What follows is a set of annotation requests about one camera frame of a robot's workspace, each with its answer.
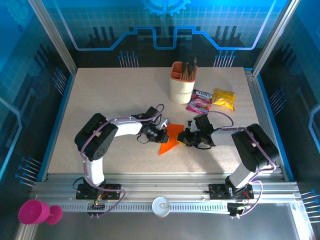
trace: snack bag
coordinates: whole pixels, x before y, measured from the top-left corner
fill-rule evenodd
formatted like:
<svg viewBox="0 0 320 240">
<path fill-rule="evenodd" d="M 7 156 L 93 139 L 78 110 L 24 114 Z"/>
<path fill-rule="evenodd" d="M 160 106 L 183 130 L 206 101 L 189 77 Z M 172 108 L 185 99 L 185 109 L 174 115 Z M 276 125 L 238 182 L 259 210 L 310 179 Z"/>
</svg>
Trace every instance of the snack bag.
<svg viewBox="0 0 320 240">
<path fill-rule="evenodd" d="M 223 91 L 216 88 L 212 97 L 212 103 L 220 106 L 224 106 L 228 109 L 235 110 L 236 94 L 231 91 Z"/>
<path fill-rule="evenodd" d="M 210 110 L 212 94 L 197 89 L 193 90 L 191 101 L 185 108 L 197 114 L 203 114 Z"/>
</svg>

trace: beige tabletop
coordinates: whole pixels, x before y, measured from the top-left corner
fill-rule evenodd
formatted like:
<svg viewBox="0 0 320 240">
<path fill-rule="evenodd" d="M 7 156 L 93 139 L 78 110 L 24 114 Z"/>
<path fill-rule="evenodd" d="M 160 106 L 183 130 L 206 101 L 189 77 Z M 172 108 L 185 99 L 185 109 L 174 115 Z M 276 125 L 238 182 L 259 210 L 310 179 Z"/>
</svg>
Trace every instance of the beige tabletop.
<svg viewBox="0 0 320 240">
<path fill-rule="evenodd" d="M 163 118 L 187 126 L 196 113 L 187 111 L 186 104 L 169 100 L 170 72 L 170 67 L 79 68 L 48 173 L 84 172 L 74 139 L 95 113 L 106 118 L 128 117 L 162 103 Z M 235 111 L 214 104 L 211 110 L 228 114 L 237 127 L 258 123 L 242 67 L 199 67 L 194 88 L 208 93 L 213 93 L 215 88 L 235 92 Z M 211 113 L 208 117 L 214 128 L 230 124 L 219 114 Z M 214 142 L 224 145 L 210 150 L 179 144 L 161 156 L 158 156 L 159 143 L 141 144 L 136 138 L 136 135 L 125 135 L 113 140 L 103 157 L 104 173 L 230 173 L 241 162 L 230 133 L 217 133 Z"/>
</svg>

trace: pink snack bag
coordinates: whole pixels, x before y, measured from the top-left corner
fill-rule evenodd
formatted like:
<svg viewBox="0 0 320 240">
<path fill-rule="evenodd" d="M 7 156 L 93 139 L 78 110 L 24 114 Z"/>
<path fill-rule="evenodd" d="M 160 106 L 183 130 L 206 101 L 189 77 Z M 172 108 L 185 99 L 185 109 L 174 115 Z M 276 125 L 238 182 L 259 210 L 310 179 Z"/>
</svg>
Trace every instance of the pink snack bag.
<svg viewBox="0 0 320 240">
<path fill-rule="evenodd" d="M 191 101 L 185 109 L 197 114 L 206 113 L 210 110 L 212 97 L 213 95 L 208 92 L 194 89 Z"/>
</svg>

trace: orange triangle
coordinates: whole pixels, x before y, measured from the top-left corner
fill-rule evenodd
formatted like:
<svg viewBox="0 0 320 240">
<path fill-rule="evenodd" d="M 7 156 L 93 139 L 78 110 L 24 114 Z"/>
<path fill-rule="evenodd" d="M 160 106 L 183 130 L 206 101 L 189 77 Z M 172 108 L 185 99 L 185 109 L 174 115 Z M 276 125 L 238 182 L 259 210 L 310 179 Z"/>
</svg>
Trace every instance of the orange triangle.
<svg viewBox="0 0 320 240">
<path fill-rule="evenodd" d="M 178 134 L 184 130 L 185 126 L 180 124 L 169 123 L 166 127 L 167 134 L 169 136 L 169 141 L 167 143 L 162 143 L 159 151 L 159 155 L 164 154 L 165 152 L 173 149 L 175 146 L 179 144 L 177 142 Z"/>
</svg>

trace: yellow snack bag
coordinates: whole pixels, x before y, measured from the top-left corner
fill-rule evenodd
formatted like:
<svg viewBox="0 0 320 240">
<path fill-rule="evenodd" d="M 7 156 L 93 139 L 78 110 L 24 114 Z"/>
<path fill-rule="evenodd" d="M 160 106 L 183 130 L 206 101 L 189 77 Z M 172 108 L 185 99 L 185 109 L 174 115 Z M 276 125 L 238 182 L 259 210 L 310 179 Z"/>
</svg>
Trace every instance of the yellow snack bag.
<svg viewBox="0 0 320 240">
<path fill-rule="evenodd" d="M 214 90 L 212 103 L 220 106 L 227 107 L 228 109 L 235 110 L 234 103 L 236 94 L 231 91 L 223 91 L 219 88 Z"/>
</svg>

